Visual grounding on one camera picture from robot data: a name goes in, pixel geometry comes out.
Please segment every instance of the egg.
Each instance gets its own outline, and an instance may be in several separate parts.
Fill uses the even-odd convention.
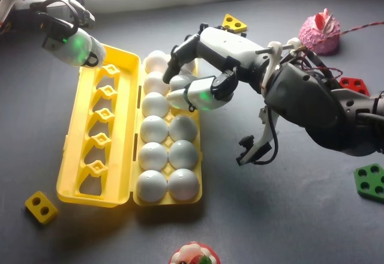
[[[196,68],[196,63],[192,60],[189,63],[184,64],[180,69],[180,74],[192,74],[193,70]]]
[[[167,162],[167,150],[159,143],[149,142],[139,152],[139,166],[144,170],[160,171]]]
[[[184,89],[192,81],[196,80],[197,77],[193,75],[176,75],[173,76],[169,82],[169,88],[171,91]]]
[[[144,116],[164,117],[169,111],[168,101],[164,96],[157,92],[148,93],[142,103],[142,112]]]
[[[167,180],[158,171],[145,171],[137,179],[136,191],[137,195],[146,202],[159,201],[167,191]]]
[[[157,92],[165,95],[168,92],[169,84],[163,82],[163,74],[159,71],[150,72],[144,80],[144,93]]]
[[[191,142],[179,140],[169,148],[168,159],[175,169],[193,169],[199,160],[199,155]]]
[[[168,137],[167,123],[159,116],[148,116],[142,122],[140,136],[146,143],[161,143]]]
[[[192,199],[199,192],[200,183],[196,175],[188,169],[174,171],[168,179],[170,195],[180,201]]]
[[[155,50],[144,59],[144,67],[147,73],[152,71],[165,72],[168,66],[167,55],[163,51]]]
[[[197,136],[197,126],[188,116],[177,116],[169,125],[169,136],[173,141],[187,140],[192,142]]]

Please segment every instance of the green light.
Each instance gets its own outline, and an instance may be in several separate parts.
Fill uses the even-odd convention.
[[[205,101],[208,101],[208,100],[211,99],[211,98],[209,97],[209,94],[208,94],[207,92],[202,92],[202,93],[200,93],[199,97],[200,97],[201,100],[205,100]]]

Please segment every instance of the table surface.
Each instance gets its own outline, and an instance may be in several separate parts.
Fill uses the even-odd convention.
[[[249,0],[97,16],[92,34],[138,54],[168,52],[200,23],[226,13],[266,46],[297,36],[303,21],[328,7],[342,29],[382,20],[384,0]],[[384,27],[345,35],[324,57],[371,93],[384,88]],[[279,153],[267,166],[239,167],[238,141],[261,135],[260,95],[240,83],[224,107],[201,113],[203,198],[196,205],[113,209],[62,203],[56,180],[77,87],[77,68],[41,49],[43,36],[9,34],[0,42],[0,258],[2,263],[167,263],[188,241],[214,247],[222,263],[382,263],[384,206],[356,193],[353,171],[383,163],[317,146],[279,119]],[[200,61],[200,76],[218,74]],[[58,217],[38,227],[24,201],[43,191]]]

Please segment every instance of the robotic hand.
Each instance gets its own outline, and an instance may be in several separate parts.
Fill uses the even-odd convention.
[[[94,23],[94,16],[77,0],[0,0],[0,33],[9,27],[42,29],[43,49],[73,66],[99,67],[104,62],[104,47],[81,29]]]
[[[283,50],[290,52],[281,57]],[[303,71],[303,53],[321,68],[322,73]],[[384,91],[368,97],[350,89],[343,89],[317,55],[302,46],[297,38],[286,45],[270,42],[268,48],[235,35],[224,28],[200,26],[200,31],[187,36],[180,46],[171,51],[163,81],[169,83],[181,67],[195,58],[203,58],[222,72],[218,77],[192,81],[184,89],[168,93],[169,104],[178,109],[212,110],[229,102],[238,81],[248,83],[262,94],[266,106],[259,117],[265,129],[261,139],[253,136],[239,144],[246,148],[237,158],[239,165],[268,164],[278,151],[275,125],[278,116],[304,127],[320,146],[354,156],[384,152]],[[268,161],[259,161],[272,149]]]

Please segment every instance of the egg carton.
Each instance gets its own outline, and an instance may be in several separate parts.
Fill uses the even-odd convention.
[[[194,66],[195,66],[195,69],[191,73],[196,76],[197,75],[197,61],[195,61]],[[197,164],[191,170],[196,175],[196,177],[199,181],[199,184],[200,184],[197,194],[189,200],[181,201],[181,200],[174,199],[170,195],[170,193],[167,191],[165,193],[164,197],[155,203],[146,202],[146,201],[142,200],[138,195],[138,192],[136,189],[137,180],[138,180],[139,176],[141,175],[141,173],[143,173],[145,171],[139,165],[138,156],[139,156],[140,150],[146,144],[146,142],[144,142],[140,136],[140,126],[141,126],[142,122],[144,121],[144,119],[146,118],[146,116],[144,116],[143,112],[142,112],[142,102],[143,102],[143,99],[146,95],[144,92],[144,89],[142,89],[142,87],[144,86],[144,81],[145,81],[147,75],[148,75],[148,73],[145,71],[144,64],[143,64],[142,69],[140,71],[140,77],[139,77],[139,91],[140,91],[139,94],[140,94],[140,96],[139,96],[139,105],[137,107],[137,115],[136,115],[137,124],[136,124],[136,133],[135,133],[135,139],[137,139],[137,141],[135,142],[136,148],[134,150],[134,161],[133,161],[133,167],[132,167],[133,172],[132,172],[131,185],[133,186],[133,199],[138,205],[141,205],[141,206],[195,203],[201,198],[202,193],[203,193],[203,191],[202,191],[202,170],[201,170],[203,156],[202,156],[201,145],[200,145],[200,121],[199,121],[198,110],[195,110],[194,112],[189,112],[186,110],[179,110],[179,109],[174,109],[171,107],[170,110],[168,111],[168,113],[163,117],[163,119],[165,120],[168,127],[175,117],[182,116],[182,115],[191,118],[197,126],[197,136],[192,141],[192,144],[194,145],[194,147],[197,150],[199,159],[197,161]],[[169,152],[169,149],[173,145],[174,142],[175,141],[173,141],[172,138],[168,135],[167,138],[161,144],[166,148],[166,151]],[[172,165],[168,162],[166,164],[166,166],[160,170],[160,172],[165,177],[165,179],[168,181],[169,177],[171,176],[171,174],[175,170],[176,169],[174,167],[172,167]]]
[[[189,201],[173,199],[167,192],[158,202],[146,203],[136,192],[136,182],[143,169],[138,164],[138,153],[145,144],[140,138],[140,126],[144,120],[141,103],[144,98],[143,81],[147,75],[140,58],[111,46],[104,45],[106,59],[101,68],[81,67],[76,98],[74,101],[68,134],[65,137],[63,159],[56,185],[57,194],[63,202],[102,207],[124,204],[133,193],[138,205],[168,205],[194,203],[202,196],[199,113],[170,110],[164,120],[170,124],[177,115],[191,117],[198,127],[193,142],[199,152],[199,162],[193,169],[200,188]],[[98,88],[102,78],[113,80],[114,87],[104,85]],[[112,109],[95,109],[100,100],[110,100]],[[107,125],[108,135],[90,135],[97,123]],[[173,141],[168,137],[162,145],[169,149]],[[85,158],[94,148],[105,153],[105,163],[96,159],[86,163]],[[174,171],[170,164],[161,171],[166,179]],[[98,194],[84,193],[80,187],[86,179],[96,179],[101,185]]]

